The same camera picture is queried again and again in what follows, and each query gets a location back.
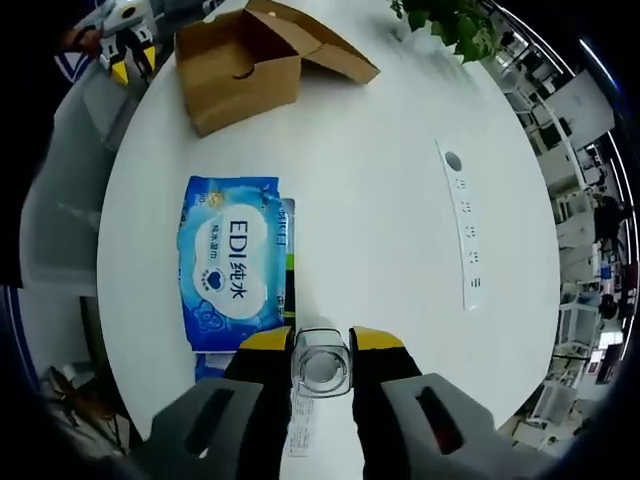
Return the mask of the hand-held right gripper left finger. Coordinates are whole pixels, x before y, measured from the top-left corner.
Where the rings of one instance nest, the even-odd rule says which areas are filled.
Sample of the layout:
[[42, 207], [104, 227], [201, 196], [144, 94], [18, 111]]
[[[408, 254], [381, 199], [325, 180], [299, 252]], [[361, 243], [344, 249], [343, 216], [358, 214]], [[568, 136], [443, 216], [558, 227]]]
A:
[[147, 440], [152, 479], [278, 479], [291, 419], [293, 331], [245, 340], [224, 375], [159, 412]]

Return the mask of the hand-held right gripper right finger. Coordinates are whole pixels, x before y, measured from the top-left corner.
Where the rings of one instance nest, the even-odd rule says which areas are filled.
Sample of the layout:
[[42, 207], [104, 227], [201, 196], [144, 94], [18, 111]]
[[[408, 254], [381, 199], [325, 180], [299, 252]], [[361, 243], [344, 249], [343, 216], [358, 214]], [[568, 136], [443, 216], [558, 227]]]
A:
[[491, 412], [439, 374], [420, 371], [381, 330], [349, 331], [353, 418], [366, 479], [537, 479], [545, 456], [516, 449]]

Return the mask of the person's left hand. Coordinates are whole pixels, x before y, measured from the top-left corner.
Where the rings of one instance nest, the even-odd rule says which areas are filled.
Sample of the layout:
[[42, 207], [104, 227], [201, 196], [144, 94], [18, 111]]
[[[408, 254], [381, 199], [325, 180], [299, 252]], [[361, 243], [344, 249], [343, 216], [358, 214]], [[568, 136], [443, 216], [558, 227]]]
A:
[[61, 50], [63, 52], [79, 52], [90, 57], [96, 57], [102, 51], [102, 37], [103, 30], [93, 25], [74, 28], [64, 33], [61, 40]]

